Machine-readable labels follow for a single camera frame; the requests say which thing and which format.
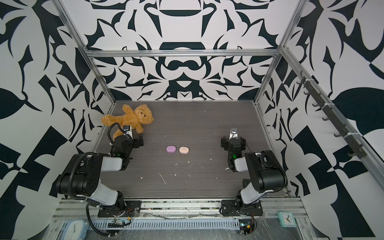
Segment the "small green desk clock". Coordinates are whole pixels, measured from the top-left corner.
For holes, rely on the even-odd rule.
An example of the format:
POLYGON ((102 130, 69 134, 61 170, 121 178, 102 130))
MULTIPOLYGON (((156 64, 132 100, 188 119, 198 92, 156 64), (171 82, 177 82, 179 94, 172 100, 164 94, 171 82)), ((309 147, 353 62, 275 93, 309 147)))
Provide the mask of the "small green desk clock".
POLYGON ((282 228, 296 228, 297 223, 293 213, 278 212, 277 213, 282 228))

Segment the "wall hook rail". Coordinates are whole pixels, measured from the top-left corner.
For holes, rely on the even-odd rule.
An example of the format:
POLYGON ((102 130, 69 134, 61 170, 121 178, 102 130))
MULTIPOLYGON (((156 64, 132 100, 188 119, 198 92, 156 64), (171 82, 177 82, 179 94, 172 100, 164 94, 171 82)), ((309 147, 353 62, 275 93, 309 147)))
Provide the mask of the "wall hook rail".
POLYGON ((346 117, 341 113, 336 104, 334 104, 328 95, 319 87, 314 79, 307 79, 301 76, 299 85, 303 85, 307 92, 305 95, 312 96, 315 100, 313 107, 320 108, 326 115, 323 121, 330 121, 338 131, 334 134, 336 138, 343 138, 353 151, 350 157, 358 157, 360 159, 368 154, 364 150, 364 144, 361 135, 347 121, 346 117))

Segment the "pink earbud charging case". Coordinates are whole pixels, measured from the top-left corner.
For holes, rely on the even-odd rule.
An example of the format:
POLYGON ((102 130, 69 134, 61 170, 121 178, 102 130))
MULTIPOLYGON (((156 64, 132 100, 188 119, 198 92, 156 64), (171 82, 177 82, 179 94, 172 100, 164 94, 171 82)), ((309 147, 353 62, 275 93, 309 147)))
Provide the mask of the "pink earbud charging case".
POLYGON ((180 147, 180 148, 179 148, 179 152, 180 152, 181 154, 183 154, 183 155, 188 154, 189 151, 190 151, 190 149, 189 149, 188 147, 180 147))

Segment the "black remote control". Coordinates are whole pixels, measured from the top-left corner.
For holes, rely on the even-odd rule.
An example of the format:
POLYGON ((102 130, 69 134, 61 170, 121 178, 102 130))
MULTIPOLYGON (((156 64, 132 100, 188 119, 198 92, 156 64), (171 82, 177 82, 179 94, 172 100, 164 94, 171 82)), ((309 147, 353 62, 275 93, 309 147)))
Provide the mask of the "black remote control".
POLYGON ((250 179, 243 179, 243 188, 246 188, 251 182, 250 179))

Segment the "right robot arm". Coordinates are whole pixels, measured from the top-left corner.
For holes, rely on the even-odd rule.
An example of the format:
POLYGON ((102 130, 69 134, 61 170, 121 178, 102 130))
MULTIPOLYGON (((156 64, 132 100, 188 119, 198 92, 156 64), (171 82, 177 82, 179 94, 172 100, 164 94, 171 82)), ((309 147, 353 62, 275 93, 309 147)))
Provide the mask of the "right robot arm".
POLYGON ((241 205, 253 205, 269 193, 283 190, 288 178, 271 150, 242 154, 247 142, 242 137, 221 138, 221 147, 228 152, 229 169, 248 172, 250 182, 240 190, 237 199, 241 205))

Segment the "aluminium frame corner post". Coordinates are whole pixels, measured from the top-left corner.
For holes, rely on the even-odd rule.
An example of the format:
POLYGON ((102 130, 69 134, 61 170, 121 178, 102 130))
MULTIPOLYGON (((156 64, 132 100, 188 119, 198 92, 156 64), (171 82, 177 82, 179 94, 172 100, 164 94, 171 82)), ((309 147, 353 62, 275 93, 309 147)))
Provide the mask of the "aluminium frame corner post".
POLYGON ((277 55, 273 58, 266 75, 264 76, 264 78, 262 80, 261 86, 257 92, 255 99, 254 99, 255 105, 257 105, 260 102, 262 96, 264 95, 265 90, 266 90, 266 88, 267 88, 267 86, 268 86, 268 84, 272 78, 272 74, 276 70, 281 58, 282 58, 282 55, 281 55, 280 51, 278 51, 277 55))

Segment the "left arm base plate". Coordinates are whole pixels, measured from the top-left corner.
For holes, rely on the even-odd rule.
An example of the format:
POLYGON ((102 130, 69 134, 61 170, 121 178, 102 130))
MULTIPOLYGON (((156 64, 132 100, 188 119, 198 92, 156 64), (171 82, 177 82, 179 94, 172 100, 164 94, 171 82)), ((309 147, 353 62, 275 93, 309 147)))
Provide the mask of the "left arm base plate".
POLYGON ((99 218, 119 218, 119 217, 133 217, 138 215, 141 211, 141 201, 125 201, 122 207, 118 205, 101 206, 98 217, 99 218))

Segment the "brown teddy bear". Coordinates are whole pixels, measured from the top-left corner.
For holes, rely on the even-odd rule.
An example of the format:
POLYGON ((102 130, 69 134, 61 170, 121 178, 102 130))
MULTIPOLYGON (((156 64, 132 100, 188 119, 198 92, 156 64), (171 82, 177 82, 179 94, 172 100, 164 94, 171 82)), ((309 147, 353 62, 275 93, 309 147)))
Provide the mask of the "brown teddy bear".
POLYGON ((132 126, 132 129, 137 134, 144 132, 143 125, 149 125, 154 121, 152 111, 147 105, 140 105, 134 110, 129 105, 123 105, 124 115, 112 116, 105 115, 102 117, 101 122, 105 126, 112 126, 114 123, 119 123, 121 127, 132 126))

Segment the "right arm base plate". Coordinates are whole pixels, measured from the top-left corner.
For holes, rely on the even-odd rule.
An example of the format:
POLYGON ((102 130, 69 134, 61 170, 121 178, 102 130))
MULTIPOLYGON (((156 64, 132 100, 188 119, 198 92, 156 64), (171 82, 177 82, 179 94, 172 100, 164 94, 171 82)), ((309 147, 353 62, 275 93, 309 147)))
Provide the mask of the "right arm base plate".
POLYGON ((263 215, 263 208, 260 202, 244 205, 235 200, 222 200, 219 212, 224 217, 235 216, 255 216, 260 217, 263 215))

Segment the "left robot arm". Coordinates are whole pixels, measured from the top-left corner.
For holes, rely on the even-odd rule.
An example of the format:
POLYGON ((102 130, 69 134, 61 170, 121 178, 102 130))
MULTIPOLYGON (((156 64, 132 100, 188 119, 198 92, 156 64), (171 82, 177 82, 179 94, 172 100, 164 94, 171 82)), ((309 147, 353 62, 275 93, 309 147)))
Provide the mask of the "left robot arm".
POLYGON ((111 149, 108 154, 86 152, 73 155, 63 173, 53 183, 53 189, 74 200, 90 205, 123 211, 127 208, 123 194, 105 186, 102 172, 119 172, 128 167, 133 149, 144 145, 142 134, 133 134, 133 126, 112 124, 107 131, 111 149))

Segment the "purple earbud charging case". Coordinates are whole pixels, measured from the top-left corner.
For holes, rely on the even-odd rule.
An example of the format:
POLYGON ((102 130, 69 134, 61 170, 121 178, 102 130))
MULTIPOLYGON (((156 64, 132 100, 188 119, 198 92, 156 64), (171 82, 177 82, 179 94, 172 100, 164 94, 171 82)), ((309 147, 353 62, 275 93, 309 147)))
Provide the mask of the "purple earbud charging case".
POLYGON ((167 153, 175 153, 177 151, 176 146, 167 146, 166 147, 167 153))

